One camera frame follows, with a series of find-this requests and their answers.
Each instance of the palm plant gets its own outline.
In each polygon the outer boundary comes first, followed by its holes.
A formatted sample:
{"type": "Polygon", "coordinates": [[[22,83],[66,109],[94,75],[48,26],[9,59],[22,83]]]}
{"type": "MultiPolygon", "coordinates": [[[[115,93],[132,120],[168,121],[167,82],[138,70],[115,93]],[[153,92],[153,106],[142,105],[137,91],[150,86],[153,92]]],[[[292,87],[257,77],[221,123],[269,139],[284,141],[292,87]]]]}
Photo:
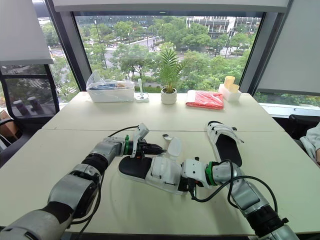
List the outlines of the palm plant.
{"type": "Polygon", "coordinates": [[[175,84],[181,77],[185,64],[179,63],[178,56],[172,47],[163,49],[160,56],[159,76],[165,84],[165,89],[163,91],[167,94],[172,94],[174,92],[175,84]]]}

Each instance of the white flower pot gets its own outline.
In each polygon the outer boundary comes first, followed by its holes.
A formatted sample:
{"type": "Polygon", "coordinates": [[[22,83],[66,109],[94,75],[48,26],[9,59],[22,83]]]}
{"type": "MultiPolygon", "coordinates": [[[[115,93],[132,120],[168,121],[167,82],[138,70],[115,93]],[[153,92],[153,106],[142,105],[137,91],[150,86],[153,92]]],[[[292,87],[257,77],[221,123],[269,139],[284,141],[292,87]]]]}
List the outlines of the white flower pot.
{"type": "Polygon", "coordinates": [[[177,90],[173,88],[173,93],[166,93],[164,89],[161,89],[161,102],[166,105],[174,104],[177,101],[177,90]]]}

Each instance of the office chair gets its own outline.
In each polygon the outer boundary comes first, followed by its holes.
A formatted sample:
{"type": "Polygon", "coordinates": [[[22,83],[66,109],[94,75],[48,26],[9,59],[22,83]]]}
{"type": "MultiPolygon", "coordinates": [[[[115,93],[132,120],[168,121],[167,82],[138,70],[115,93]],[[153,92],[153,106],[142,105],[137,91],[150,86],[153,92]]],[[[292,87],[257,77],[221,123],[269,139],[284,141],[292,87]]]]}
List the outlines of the office chair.
{"type": "Polygon", "coordinates": [[[320,122],[320,116],[304,116],[291,114],[286,132],[295,140],[307,134],[307,130],[314,128],[320,122]]]}
{"type": "Polygon", "coordinates": [[[21,137],[0,152],[0,168],[58,111],[59,101],[56,85],[48,65],[46,74],[2,74],[2,84],[6,109],[12,119],[9,121],[22,131],[21,137]]]}

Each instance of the red plastic bag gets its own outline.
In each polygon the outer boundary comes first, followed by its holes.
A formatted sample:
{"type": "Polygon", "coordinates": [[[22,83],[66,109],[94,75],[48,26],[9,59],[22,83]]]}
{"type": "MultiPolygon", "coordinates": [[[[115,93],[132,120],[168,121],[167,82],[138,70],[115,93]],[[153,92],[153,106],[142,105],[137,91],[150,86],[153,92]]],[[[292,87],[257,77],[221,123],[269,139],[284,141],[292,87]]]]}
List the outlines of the red plastic bag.
{"type": "Polygon", "coordinates": [[[197,108],[223,109],[223,99],[223,95],[219,92],[189,90],[185,104],[197,108]]]}

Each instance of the small white box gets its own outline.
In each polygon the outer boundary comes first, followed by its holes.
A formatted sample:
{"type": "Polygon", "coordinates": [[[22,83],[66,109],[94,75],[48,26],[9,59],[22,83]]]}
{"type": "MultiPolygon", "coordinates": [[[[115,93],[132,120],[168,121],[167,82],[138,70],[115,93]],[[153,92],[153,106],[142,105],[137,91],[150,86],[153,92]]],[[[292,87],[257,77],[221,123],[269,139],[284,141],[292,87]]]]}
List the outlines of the small white box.
{"type": "Polygon", "coordinates": [[[94,103],[132,102],[135,99],[133,81],[102,79],[96,70],[86,83],[86,91],[94,103]]]}
{"type": "Polygon", "coordinates": [[[230,92],[224,84],[220,84],[219,86],[219,93],[223,95],[223,98],[228,102],[237,102],[239,101],[241,92],[238,90],[238,92],[230,92]]]}

